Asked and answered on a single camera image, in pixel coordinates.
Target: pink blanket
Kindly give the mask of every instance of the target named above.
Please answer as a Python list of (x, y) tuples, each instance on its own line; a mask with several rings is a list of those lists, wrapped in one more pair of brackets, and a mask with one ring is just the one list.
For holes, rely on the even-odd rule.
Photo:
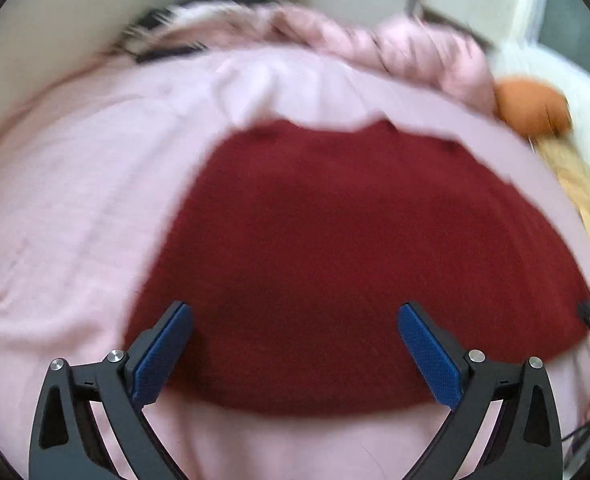
[(295, 5), (195, 4), (176, 8), (168, 27), (150, 40), (150, 46), (198, 42), (209, 48), (297, 43), (438, 89), (487, 116), (496, 109), (493, 79), (480, 46), (450, 27), (406, 16), (367, 30), (344, 27), (321, 12)]
[[(229, 132), (274, 118), (355, 130), (382, 117), (458, 140), (517, 187), (560, 233), (590, 287), (590, 243), (555, 177), (507, 128), (436, 91), (298, 46), (144, 67), (113, 59), (44, 94), (2, 132), (0, 448), (19, 473), (27, 476), (49, 362), (95, 362), (120, 344), (182, 194)], [(547, 368), (566, 433), (590, 397), (590, 342)], [(279, 418), (166, 393), (145, 413), (191, 480), (380, 480), (405, 475), (446, 410)], [(120, 474), (132, 478), (101, 413), (99, 424)]]

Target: dark red fabric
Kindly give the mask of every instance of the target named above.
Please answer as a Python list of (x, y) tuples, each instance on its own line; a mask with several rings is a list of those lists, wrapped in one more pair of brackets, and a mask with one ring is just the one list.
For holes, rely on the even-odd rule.
[(265, 413), (375, 412), (430, 399), (397, 334), (406, 301), (521, 362), (579, 342), (589, 296), (544, 216), (458, 143), (280, 121), (213, 153), (126, 342), (183, 300), (197, 328), (174, 387)]

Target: orange object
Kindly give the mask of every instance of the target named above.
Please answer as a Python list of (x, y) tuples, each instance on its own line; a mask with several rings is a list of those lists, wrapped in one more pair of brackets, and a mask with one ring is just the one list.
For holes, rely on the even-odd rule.
[(498, 117), (527, 139), (566, 136), (573, 127), (564, 94), (529, 78), (496, 82)]

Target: mattress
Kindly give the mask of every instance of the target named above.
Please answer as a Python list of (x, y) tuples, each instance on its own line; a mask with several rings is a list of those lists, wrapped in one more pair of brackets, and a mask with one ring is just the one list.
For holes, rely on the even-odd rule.
[[(0, 142), (0, 449), (24, 478), (48, 364), (95, 362), (121, 344), (183, 191), (231, 131), (276, 118), (349, 131), (386, 118), (456, 140), (539, 209), (590, 287), (581, 220), (529, 146), (434, 90), (324, 54), (265, 46), (146, 67), (117, 57), (26, 109)], [(568, 433), (590, 398), (590, 340), (547, 368)], [(497, 411), (462, 475), (476, 466)], [(192, 479), (363, 480), (402, 478), (448, 410), (267, 416), (167, 391), (144, 413)], [(120, 474), (132, 478), (99, 406), (96, 415)]]

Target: blue textured pad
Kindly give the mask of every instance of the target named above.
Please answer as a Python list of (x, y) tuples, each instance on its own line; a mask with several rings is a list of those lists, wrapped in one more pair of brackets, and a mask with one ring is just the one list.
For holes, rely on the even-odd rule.
[(131, 399), (136, 408), (142, 409), (157, 400), (192, 332), (193, 313), (183, 304), (134, 370)]
[(462, 381), (453, 361), (411, 306), (400, 308), (397, 328), (435, 400), (455, 410), (462, 400)]

